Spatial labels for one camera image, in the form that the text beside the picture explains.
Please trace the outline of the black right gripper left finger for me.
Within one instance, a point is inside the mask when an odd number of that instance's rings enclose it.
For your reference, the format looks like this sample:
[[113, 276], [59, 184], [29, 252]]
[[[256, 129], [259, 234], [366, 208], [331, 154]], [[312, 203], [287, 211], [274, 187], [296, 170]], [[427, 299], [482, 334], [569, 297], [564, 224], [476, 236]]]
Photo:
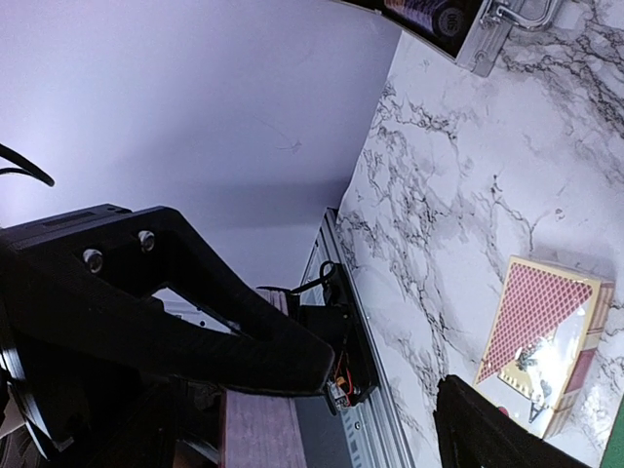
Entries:
[[251, 394], [323, 391], [334, 359], [331, 347], [248, 287], [180, 212], [138, 211], [136, 230], [155, 235], [147, 253], [146, 292], [169, 288], [230, 329], [204, 330], [164, 312], [141, 311], [137, 369]]

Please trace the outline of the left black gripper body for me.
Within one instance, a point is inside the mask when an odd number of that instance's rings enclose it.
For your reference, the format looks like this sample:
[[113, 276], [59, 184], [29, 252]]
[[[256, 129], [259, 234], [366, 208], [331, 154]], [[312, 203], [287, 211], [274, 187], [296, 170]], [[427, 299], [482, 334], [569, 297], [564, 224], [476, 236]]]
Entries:
[[168, 459], [208, 448], [218, 419], [185, 396], [151, 397], [143, 373], [202, 380], [216, 335], [167, 313], [171, 288], [215, 307], [223, 263], [169, 208], [100, 205], [1, 233], [1, 354], [27, 429], [50, 461], [83, 458], [128, 429]]

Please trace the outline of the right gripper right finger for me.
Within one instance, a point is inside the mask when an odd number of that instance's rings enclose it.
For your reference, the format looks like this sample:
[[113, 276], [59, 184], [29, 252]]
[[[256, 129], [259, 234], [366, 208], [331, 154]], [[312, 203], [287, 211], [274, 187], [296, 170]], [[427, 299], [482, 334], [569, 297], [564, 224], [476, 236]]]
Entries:
[[530, 434], [454, 374], [438, 383], [433, 417], [444, 468], [584, 465]]

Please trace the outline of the red backed card deck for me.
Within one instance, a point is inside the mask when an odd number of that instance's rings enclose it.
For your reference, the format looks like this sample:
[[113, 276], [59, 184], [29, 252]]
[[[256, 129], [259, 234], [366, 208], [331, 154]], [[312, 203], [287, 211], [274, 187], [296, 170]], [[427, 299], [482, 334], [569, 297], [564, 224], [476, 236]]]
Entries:
[[307, 466], [293, 399], [226, 390], [220, 437], [220, 467]]

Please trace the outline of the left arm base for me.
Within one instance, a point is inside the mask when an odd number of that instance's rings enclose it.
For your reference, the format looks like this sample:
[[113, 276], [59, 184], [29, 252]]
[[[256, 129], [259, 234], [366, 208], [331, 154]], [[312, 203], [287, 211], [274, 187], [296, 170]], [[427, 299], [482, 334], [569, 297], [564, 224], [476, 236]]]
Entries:
[[319, 276], [302, 286], [257, 292], [331, 346], [335, 357], [324, 390], [331, 413], [365, 401], [379, 385], [379, 375], [343, 265], [326, 260]]

